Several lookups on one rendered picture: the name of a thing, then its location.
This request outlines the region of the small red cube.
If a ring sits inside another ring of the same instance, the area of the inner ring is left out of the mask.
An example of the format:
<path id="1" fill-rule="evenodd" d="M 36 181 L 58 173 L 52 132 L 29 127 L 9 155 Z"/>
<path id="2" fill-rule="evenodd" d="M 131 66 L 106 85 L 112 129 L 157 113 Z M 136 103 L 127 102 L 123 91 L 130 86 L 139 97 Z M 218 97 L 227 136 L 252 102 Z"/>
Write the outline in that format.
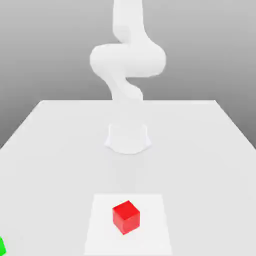
<path id="1" fill-rule="evenodd" d="M 118 230 L 126 235 L 140 227 L 141 213 L 127 200 L 112 208 L 112 221 Z"/>

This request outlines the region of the small green cube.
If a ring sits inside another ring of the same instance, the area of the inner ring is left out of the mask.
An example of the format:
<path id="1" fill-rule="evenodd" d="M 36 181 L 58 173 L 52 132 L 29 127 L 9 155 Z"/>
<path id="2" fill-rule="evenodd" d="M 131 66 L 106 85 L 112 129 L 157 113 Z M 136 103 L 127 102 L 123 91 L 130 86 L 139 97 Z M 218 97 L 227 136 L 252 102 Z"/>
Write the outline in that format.
<path id="1" fill-rule="evenodd" d="M 2 237 L 0 237 L 0 256 L 5 255 L 6 252 L 7 251 L 6 251 L 6 247 L 4 244 L 4 240 L 2 239 Z"/>

